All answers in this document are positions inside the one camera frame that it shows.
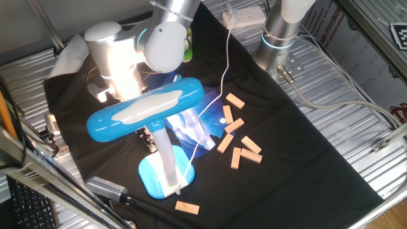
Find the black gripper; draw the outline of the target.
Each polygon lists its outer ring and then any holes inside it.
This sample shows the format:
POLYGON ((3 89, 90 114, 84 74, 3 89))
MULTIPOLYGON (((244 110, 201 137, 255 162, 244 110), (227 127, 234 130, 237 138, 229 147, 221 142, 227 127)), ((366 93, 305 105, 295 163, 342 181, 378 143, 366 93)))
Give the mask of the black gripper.
POLYGON ((157 151, 154 140, 149 136, 149 131, 146 128, 140 128, 136 131, 137 135, 146 142, 146 146, 149 148, 151 153, 157 151))

